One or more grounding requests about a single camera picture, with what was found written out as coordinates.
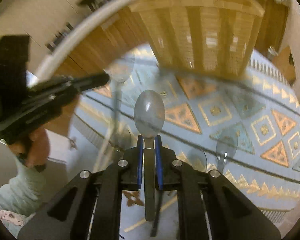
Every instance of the sleeve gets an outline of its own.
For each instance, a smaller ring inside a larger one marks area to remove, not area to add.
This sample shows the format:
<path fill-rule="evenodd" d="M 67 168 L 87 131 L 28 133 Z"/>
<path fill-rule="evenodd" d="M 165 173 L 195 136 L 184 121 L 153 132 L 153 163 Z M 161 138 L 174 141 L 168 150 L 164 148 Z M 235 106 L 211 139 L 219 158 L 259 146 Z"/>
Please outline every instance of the sleeve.
<path fill-rule="evenodd" d="M 45 178 L 35 168 L 27 168 L 16 159 L 18 174 L 0 188 L 0 209 L 30 216 L 42 203 Z"/>

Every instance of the brown triangle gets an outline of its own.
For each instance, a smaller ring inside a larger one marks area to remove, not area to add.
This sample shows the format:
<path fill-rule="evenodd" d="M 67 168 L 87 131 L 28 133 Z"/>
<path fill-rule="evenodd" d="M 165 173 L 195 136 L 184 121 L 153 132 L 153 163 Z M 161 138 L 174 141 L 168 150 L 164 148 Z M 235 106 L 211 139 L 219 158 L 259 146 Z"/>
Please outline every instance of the brown triangle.
<path fill-rule="evenodd" d="M 105 85 L 105 86 L 102 86 L 100 88 L 95 88 L 93 90 L 95 92 L 97 92 L 98 94 L 103 95 L 105 97 L 108 97 L 108 98 L 112 97 L 112 95 L 111 95 L 111 89 L 110 89 L 109 85 Z"/>
<path fill-rule="evenodd" d="M 286 151 L 283 146 L 283 142 L 280 141 L 275 146 L 273 146 L 271 149 L 267 150 L 260 156 L 261 158 L 274 162 L 276 164 L 289 167 L 289 162 L 287 158 Z"/>
<path fill-rule="evenodd" d="M 276 111 L 271 110 L 275 121 L 279 127 L 281 134 L 284 136 L 286 135 L 292 128 L 297 125 L 297 122 L 292 120 L 291 118 L 287 117 L 286 115 Z"/>
<path fill-rule="evenodd" d="M 216 90 L 215 85 L 200 83 L 198 80 L 192 78 L 177 77 L 177 80 L 188 99 L 193 99 Z"/>
<path fill-rule="evenodd" d="M 167 109 L 166 121 L 190 131 L 201 133 L 201 129 L 187 103 Z"/>

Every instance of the yellow basket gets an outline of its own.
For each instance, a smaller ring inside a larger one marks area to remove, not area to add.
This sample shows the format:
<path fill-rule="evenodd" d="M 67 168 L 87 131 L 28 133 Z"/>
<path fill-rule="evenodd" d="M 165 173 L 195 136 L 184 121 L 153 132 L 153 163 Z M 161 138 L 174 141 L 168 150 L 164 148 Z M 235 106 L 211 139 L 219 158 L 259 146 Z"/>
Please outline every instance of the yellow basket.
<path fill-rule="evenodd" d="M 130 10 L 160 67 L 227 79 L 247 66 L 264 14 L 255 0 L 139 0 Z"/>

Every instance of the bolt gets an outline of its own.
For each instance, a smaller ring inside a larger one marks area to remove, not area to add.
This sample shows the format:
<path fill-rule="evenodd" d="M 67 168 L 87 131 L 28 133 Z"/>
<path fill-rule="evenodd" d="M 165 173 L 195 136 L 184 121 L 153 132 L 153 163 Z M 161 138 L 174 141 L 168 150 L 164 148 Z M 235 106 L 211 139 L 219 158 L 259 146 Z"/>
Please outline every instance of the bolt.
<path fill-rule="evenodd" d="M 126 160 L 119 160 L 119 161 L 118 161 L 118 165 L 119 165 L 120 167 L 125 167 L 125 166 L 128 165 L 128 161 L 126 161 Z"/>
<path fill-rule="evenodd" d="M 210 176 L 213 178 L 217 178 L 220 176 L 220 172 L 217 170 L 210 171 Z"/>
<path fill-rule="evenodd" d="M 89 176 L 90 176 L 90 172 L 89 171 L 81 171 L 80 172 L 80 177 L 83 178 L 83 179 L 86 179 Z"/>
<path fill-rule="evenodd" d="M 182 161 L 181 160 L 174 160 L 172 162 L 172 165 L 175 167 L 180 167 L 182 165 Z"/>

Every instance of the human hand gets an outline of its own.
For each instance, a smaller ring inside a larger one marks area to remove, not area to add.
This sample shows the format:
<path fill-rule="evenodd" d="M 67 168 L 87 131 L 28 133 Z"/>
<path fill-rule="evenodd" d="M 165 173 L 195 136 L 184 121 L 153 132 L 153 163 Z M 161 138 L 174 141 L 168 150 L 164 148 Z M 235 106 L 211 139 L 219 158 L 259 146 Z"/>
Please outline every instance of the human hand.
<path fill-rule="evenodd" d="M 50 153 L 50 143 L 46 130 L 40 127 L 30 133 L 29 138 L 32 141 L 32 145 L 28 152 L 25 165 L 29 168 L 44 165 Z M 25 146 L 21 142 L 9 145 L 9 149 L 15 155 L 26 152 Z"/>

